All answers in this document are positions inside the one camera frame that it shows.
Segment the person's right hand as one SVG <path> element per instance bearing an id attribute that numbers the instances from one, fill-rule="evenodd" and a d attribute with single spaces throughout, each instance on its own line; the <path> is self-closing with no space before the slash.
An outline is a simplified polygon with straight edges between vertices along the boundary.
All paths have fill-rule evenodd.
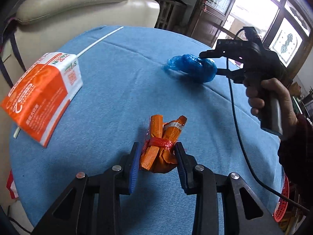
<path id="1" fill-rule="evenodd" d="M 260 118 L 260 110 L 265 106 L 265 101 L 258 97 L 257 88 L 253 87 L 248 80 L 244 80 L 244 86 L 247 88 L 246 96 L 248 97 L 248 103 L 251 106 L 251 114 L 257 118 Z M 280 136 L 280 140 L 284 141 L 294 134 L 298 124 L 298 119 L 293 111 L 293 105 L 289 91 L 276 78 L 261 81 L 261 87 L 269 91 L 274 91 L 278 96 L 281 108 L 283 129 L 283 134 Z"/>

